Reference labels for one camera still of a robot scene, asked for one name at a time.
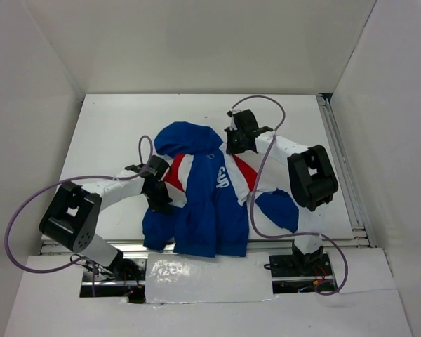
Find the blue white red jacket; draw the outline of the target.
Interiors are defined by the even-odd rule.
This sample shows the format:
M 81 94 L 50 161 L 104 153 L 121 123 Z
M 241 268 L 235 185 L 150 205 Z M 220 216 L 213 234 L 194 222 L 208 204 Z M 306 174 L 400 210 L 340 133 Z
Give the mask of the blue white red jacket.
M 150 210 L 142 220 L 144 246 L 162 251 L 174 241 L 174 252 L 214 258 L 246 255 L 248 199 L 257 173 L 242 159 L 227 154 L 227 145 L 209 126 L 176 121 L 154 139 L 156 153 L 171 159 L 165 176 L 173 213 Z M 296 231 L 296 207 L 290 195 L 268 183 L 257 207 L 277 227 Z

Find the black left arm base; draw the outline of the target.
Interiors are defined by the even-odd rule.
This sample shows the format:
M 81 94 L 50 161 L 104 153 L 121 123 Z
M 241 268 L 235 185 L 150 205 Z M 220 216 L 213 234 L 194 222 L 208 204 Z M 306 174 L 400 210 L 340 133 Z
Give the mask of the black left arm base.
M 83 277 L 79 291 L 80 298 L 117 298 L 122 297 L 129 303 L 143 304 L 145 298 L 146 258 L 132 260 L 135 267 L 126 269 L 119 276 L 108 270 L 93 265 L 92 262 L 83 263 Z

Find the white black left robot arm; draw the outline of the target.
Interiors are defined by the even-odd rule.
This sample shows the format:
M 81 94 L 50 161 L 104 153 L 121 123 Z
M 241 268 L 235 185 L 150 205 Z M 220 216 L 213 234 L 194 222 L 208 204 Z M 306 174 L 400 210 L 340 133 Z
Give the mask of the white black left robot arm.
M 95 233 L 100 212 L 141 194 L 147 198 L 150 211 L 171 215 L 172 199 L 163 181 L 169 168 L 167 161 L 154 155 L 147 165 L 127 166 L 116 178 L 84 185 L 63 182 L 39 224 L 39 231 L 72 253 L 97 263 L 107 279 L 118 279 L 136 266 Z

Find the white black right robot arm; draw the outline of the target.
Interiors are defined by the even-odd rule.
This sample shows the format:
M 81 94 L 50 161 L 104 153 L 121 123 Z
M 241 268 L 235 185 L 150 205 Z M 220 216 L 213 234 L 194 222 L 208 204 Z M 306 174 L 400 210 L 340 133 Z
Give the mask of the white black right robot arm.
M 231 155 L 253 151 L 263 158 L 252 186 L 250 220 L 254 221 L 254 206 L 267 195 L 261 183 L 261 173 L 268 159 L 288 169 L 293 216 L 298 220 L 296 231 L 283 235 L 267 235 L 252 224 L 253 230 L 265 239 L 292 237 L 292 266 L 299 275 L 308 275 L 323 255 L 321 224 L 327 205 L 338 191 L 338 180 L 324 146 L 309 147 L 279 136 L 275 129 L 260 127 L 251 110 L 228 112 L 231 124 L 225 129 L 227 153 Z

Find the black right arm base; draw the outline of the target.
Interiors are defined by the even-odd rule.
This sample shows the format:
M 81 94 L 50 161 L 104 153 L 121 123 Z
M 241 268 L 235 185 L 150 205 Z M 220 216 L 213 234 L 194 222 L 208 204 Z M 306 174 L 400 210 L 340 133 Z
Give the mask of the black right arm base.
M 264 269 L 270 271 L 274 294 L 313 293 L 336 290 L 330 258 L 327 253 L 307 267 L 299 267 L 292 255 L 270 255 Z

